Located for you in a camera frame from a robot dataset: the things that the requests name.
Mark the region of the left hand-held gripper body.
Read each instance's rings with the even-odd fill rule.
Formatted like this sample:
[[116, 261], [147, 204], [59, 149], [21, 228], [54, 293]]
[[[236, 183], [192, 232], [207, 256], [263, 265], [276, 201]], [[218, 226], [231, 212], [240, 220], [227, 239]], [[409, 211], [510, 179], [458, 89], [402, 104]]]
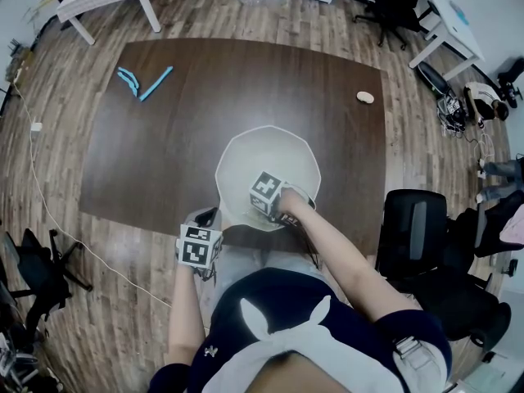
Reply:
[[220, 231], [181, 224], [176, 241], [178, 262], [195, 269], [209, 269], [222, 246]]

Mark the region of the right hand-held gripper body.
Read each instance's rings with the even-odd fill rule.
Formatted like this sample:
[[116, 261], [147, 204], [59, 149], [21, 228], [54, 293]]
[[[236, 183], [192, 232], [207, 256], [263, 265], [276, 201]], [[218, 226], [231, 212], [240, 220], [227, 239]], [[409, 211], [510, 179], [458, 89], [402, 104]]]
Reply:
[[302, 188], [262, 171], [249, 189], [250, 204], [265, 217], [278, 217], [278, 203], [284, 188], [295, 190], [308, 204], [316, 208], [314, 200]]

